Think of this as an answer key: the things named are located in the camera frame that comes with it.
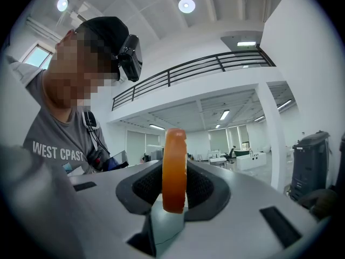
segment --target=fluorescent light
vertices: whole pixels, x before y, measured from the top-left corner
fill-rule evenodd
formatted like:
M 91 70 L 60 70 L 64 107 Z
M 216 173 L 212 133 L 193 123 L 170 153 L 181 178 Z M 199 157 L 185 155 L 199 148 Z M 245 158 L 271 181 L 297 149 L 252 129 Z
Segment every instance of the fluorescent light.
M 261 116 L 261 117 L 259 117 L 258 119 L 255 119 L 254 122 L 255 122 L 255 121 L 259 121 L 259 120 L 261 120 L 261 119 L 264 118 L 264 117 L 265 117 L 265 116 Z
M 154 128 L 157 128 L 158 130 L 164 130 L 165 128 L 162 128 L 162 127 L 158 127 L 158 126 L 156 126 L 156 125 L 150 125 L 150 127 L 154 127 Z
M 178 3 L 178 8 L 183 13 L 191 13 L 195 9 L 195 3 L 193 0 L 181 0 Z
M 226 116 L 228 115 L 229 111 L 230 111 L 230 110 L 224 111 L 223 114 L 222 114 L 222 117 L 221 117 L 220 119 L 221 119 L 221 120 L 224 120 L 224 119 L 226 118 Z
M 59 0 L 56 7 L 59 11 L 65 11 L 68 6 L 68 0 Z
M 291 100 L 287 101 L 286 103 L 284 103 L 280 107 L 278 107 L 278 110 L 280 110 L 282 107 L 288 105 L 289 103 L 291 103 Z
M 256 41 L 247 41 L 247 42 L 238 42 L 237 46 L 255 46 L 257 44 Z

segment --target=white pillar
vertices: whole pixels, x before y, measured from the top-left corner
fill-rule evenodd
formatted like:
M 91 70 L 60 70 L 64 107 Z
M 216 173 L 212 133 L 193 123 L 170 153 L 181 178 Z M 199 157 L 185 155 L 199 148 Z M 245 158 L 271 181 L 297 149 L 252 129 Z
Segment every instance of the white pillar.
M 272 150 L 272 180 L 271 186 L 283 193 L 286 174 L 285 137 L 280 114 L 273 95 L 266 82 L 259 83 L 255 89 L 267 122 L 268 138 Z
M 239 148 L 242 151 L 242 135 L 241 135 L 241 132 L 239 131 L 239 127 L 237 127 L 237 133 L 238 133 L 238 140 L 239 140 Z
M 230 152 L 231 148 L 232 148 L 232 143 L 231 143 L 231 138 L 229 136 L 229 129 L 228 128 L 225 129 L 225 133 L 226 133 L 226 139 L 227 139 L 227 147 L 229 148 L 229 152 Z

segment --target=white ceiling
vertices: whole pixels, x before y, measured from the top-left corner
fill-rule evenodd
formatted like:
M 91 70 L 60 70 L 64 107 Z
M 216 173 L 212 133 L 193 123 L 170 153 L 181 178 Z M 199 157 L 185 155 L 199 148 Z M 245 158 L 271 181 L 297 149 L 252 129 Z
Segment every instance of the white ceiling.
M 292 99 L 292 102 L 286 108 L 295 104 L 295 99 L 287 83 L 270 86 L 270 90 L 277 107 L 289 99 Z M 225 120 L 220 121 L 224 110 L 230 110 L 230 112 Z M 263 114 L 263 108 L 258 96 L 255 90 L 252 89 L 152 111 L 141 116 L 125 119 L 120 123 L 144 128 L 149 128 L 150 124 L 154 124 L 164 128 L 178 127 L 187 132 L 193 132 L 214 130 L 217 124 L 221 124 L 220 128 L 247 124 Z
M 94 6 L 101 15 L 118 16 L 139 36 L 145 50 L 158 40 L 191 26 L 219 20 L 265 21 L 280 0 L 194 0 L 190 14 L 179 11 L 179 0 L 69 0 L 68 11 L 77 11 L 83 2 Z M 35 0 L 31 17 L 63 36 L 72 28 L 68 12 L 56 8 L 57 0 Z

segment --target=gray t-shirt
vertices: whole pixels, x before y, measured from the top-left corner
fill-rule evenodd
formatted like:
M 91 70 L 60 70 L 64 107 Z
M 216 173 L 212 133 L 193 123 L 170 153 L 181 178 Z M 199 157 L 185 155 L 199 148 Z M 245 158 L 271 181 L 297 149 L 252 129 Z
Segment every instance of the gray t-shirt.
M 72 171 L 75 174 L 91 173 L 93 169 L 86 158 L 94 147 L 82 123 L 83 107 L 72 108 L 67 124 L 57 120 L 44 102 L 42 73 L 26 87 L 41 109 L 27 133 L 24 148 L 44 157 L 47 164 L 53 167 L 63 167 L 67 174 Z M 101 128 L 95 132 L 105 145 Z

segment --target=black chair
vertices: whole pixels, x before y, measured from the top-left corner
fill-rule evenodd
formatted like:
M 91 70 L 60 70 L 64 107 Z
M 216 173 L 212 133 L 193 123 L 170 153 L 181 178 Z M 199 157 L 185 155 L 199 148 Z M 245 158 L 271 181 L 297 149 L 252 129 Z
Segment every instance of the black chair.
M 234 149 L 234 148 L 231 149 L 229 155 L 228 155 L 227 153 L 225 153 L 225 156 L 224 156 L 224 157 L 226 158 L 226 160 L 227 160 L 229 163 L 231 163 L 231 164 L 233 164 L 233 161 L 231 160 L 233 149 Z

